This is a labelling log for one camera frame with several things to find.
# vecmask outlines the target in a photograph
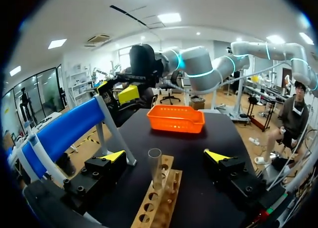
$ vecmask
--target orange basket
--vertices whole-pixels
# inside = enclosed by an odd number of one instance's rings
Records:
[[[190,106],[155,105],[147,114],[154,130],[200,133],[204,114]]]

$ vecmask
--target test tube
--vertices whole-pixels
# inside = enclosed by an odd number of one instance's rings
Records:
[[[148,159],[153,177],[153,188],[160,190],[162,188],[162,175],[161,175],[161,150],[151,149],[148,151]]]

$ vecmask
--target blue padded bar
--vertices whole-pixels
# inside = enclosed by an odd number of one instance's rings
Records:
[[[93,126],[104,120],[104,114],[95,98],[75,107],[41,130],[37,136],[51,160],[55,162],[76,140]],[[39,178],[46,172],[31,145],[27,143],[23,153]]]

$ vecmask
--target black table surface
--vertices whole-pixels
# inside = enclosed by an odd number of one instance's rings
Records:
[[[195,135],[152,130],[147,112],[140,109],[120,128],[138,161],[136,166],[128,166],[115,190],[101,197],[89,213],[107,227],[129,228],[152,179],[148,150],[159,148],[162,154],[174,156],[173,169],[183,171],[171,228],[239,227],[245,213],[214,187],[203,168],[203,150],[208,148],[225,156],[245,158],[246,167],[253,171],[245,145],[230,118],[205,113],[205,126]],[[113,139],[107,145],[112,152],[122,150]]]

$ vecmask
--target man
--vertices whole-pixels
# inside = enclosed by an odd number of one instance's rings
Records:
[[[291,149],[293,149],[300,140],[308,121],[309,112],[304,101],[306,92],[305,85],[296,81],[295,88],[296,94],[285,101],[283,108],[279,112],[278,128],[269,134],[265,157],[257,157],[254,160],[256,164],[271,163],[270,153],[274,149],[276,140],[282,140],[283,144]],[[302,141],[297,148],[298,156],[295,158],[295,162],[297,162],[303,154],[303,151],[300,149]]]

